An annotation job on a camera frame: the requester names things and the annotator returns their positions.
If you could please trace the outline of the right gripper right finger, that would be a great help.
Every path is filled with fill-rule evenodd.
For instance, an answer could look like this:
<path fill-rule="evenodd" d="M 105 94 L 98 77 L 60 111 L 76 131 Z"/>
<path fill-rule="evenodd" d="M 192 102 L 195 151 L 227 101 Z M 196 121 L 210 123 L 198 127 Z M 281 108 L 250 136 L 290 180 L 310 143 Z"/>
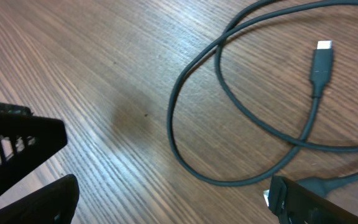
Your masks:
<path fill-rule="evenodd" d="M 268 208 L 280 223 L 358 224 L 358 216 L 326 200 L 330 191 L 356 181 L 355 177 L 298 181 L 275 175 L 268 191 Z"/>

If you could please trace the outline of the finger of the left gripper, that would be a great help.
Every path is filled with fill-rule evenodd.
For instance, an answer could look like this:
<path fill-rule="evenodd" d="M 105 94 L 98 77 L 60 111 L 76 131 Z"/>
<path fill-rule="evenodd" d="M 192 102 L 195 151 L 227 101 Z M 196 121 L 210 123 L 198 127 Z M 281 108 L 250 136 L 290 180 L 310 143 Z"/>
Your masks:
<path fill-rule="evenodd" d="M 0 112 L 0 196 L 67 142 L 59 119 Z"/>
<path fill-rule="evenodd" d="M 0 112 L 1 113 L 11 113 L 11 114 L 21 114 L 25 116 L 32 116 L 33 113 L 29 107 L 21 105 L 12 105 L 8 103 L 0 102 Z"/>

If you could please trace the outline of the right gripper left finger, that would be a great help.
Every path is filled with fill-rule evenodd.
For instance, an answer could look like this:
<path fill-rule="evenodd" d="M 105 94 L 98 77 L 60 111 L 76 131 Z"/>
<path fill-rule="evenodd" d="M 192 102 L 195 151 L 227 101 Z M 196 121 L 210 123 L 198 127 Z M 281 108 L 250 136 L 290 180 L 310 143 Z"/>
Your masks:
<path fill-rule="evenodd" d="M 70 224 L 79 196 L 77 178 L 68 174 L 0 209 L 0 224 Z"/>

